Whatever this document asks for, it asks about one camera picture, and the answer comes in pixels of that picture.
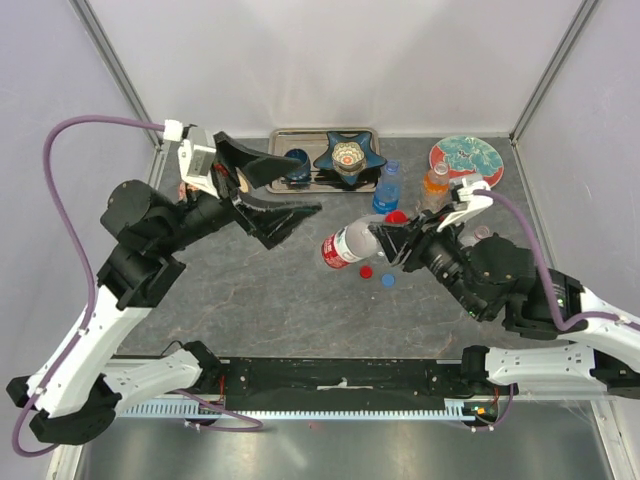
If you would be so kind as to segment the orange tea bottle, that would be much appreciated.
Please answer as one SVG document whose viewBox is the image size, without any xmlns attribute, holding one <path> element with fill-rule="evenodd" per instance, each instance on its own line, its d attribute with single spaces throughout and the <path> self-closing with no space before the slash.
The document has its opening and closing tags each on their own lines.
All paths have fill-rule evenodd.
<svg viewBox="0 0 640 480">
<path fill-rule="evenodd" d="M 445 162 L 438 162 L 423 179 L 423 209 L 437 213 L 447 204 L 448 199 L 449 166 Z"/>
</svg>

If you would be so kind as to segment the red cap water bottle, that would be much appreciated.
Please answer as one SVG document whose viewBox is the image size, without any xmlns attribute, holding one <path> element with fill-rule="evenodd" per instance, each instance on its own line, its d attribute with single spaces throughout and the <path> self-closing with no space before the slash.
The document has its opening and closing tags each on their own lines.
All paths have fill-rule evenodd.
<svg viewBox="0 0 640 480">
<path fill-rule="evenodd" d="M 464 248 L 470 248 L 476 245 L 479 241 L 486 239 L 490 236 L 491 236 L 490 229 L 485 225 L 481 225 L 476 227 L 473 231 L 468 231 L 463 233 L 459 237 L 459 243 Z"/>
<path fill-rule="evenodd" d="M 375 255 L 381 247 L 369 226 L 384 218 L 382 214 L 364 216 L 328 236 L 321 244 L 320 259 L 338 270 Z"/>
</svg>

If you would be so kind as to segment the blue bottle cap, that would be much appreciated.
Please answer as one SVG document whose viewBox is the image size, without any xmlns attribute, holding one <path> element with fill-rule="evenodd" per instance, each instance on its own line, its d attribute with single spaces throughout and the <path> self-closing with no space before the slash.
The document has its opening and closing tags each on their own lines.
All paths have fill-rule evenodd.
<svg viewBox="0 0 640 480">
<path fill-rule="evenodd" d="M 390 288 L 395 285 L 396 279 L 394 275 L 385 273 L 381 276 L 381 282 L 385 287 Z"/>
</svg>

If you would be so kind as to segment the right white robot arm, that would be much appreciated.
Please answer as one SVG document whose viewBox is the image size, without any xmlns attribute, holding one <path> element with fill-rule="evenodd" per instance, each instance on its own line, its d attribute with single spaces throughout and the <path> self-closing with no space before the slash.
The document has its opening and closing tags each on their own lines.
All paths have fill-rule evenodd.
<svg viewBox="0 0 640 480">
<path fill-rule="evenodd" d="M 525 350 L 467 347 L 460 364 L 428 368 L 431 391 L 469 398 L 492 387 L 505 393 L 575 385 L 638 398 L 636 321 L 557 270 L 548 272 L 552 293 L 545 294 L 531 250 L 497 234 L 466 246 L 461 227 L 439 229 L 425 215 L 403 224 L 374 222 L 368 229 L 391 264 L 406 273 L 428 269 L 474 320 L 500 318 L 506 331 L 523 338 L 563 343 Z"/>
</svg>

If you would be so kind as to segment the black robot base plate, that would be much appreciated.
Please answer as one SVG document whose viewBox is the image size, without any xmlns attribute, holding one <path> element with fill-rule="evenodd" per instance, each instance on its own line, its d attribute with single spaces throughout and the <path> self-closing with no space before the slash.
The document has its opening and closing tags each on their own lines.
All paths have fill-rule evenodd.
<svg viewBox="0 0 640 480">
<path fill-rule="evenodd" d="M 234 411 L 436 409 L 510 390 L 465 362 L 249 357 L 221 360 L 194 389 L 222 395 Z"/>
</svg>

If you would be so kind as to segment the red bottle cap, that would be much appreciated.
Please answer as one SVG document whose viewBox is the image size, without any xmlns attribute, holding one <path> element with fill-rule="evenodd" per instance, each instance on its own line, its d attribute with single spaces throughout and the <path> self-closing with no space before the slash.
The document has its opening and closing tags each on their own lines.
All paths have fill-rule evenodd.
<svg viewBox="0 0 640 480">
<path fill-rule="evenodd" d="M 401 210 L 394 210 L 388 213 L 384 218 L 384 222 L 390 224 L 404 224 L 407 221 L 407 215 Z"/>
<path fill-rule="evenodd" d="M 365 265 L 360 268 L 359 275 L 363 279 L 370 279 L 373 276 L 373 268 Z"/>
</svg>

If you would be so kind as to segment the blue cap water bottle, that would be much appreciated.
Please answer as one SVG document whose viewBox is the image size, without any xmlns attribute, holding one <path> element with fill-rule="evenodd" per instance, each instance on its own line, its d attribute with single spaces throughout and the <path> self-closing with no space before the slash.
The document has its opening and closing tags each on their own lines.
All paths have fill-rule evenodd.
<svg viewBox="0 0 640 480">
<path fill-rule="evenodd" d="M 377 214 L 387 214 L 396 210 L 402 190 L 400 164 L 395 160 L 388 160 L 381 170 L 372 199 L 372 207 Z"/>
</svg>

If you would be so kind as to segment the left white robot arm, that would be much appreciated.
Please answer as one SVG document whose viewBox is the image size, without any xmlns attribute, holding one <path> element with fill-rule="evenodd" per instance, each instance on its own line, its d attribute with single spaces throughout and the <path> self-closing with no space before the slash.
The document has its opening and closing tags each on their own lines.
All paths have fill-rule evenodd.
<svg viewBox="0 0 640 480">
<path fill-rule="evenodd" d="M 247 148 L 224 132 L 170 124 L 185 197 L 174 201 L 130 180 L 111 193 L 102 226 L 115 239 L 89 276 L 89 298 L 56 352 L 36 373 L 7 387 L 35 438 L 47 448 L 81 445 L 122 412 L 178 390 L 208 393 L 221 382 L 221 361 L 199 341 L 121 373 L 105 367 L 122 341 L 166 296 L 185 265 L 176 253 L 235 224 L 274 248 L 320 205 L 257 199 L 252 192 L 298 168 L 296 160 Z"/>
</svg>

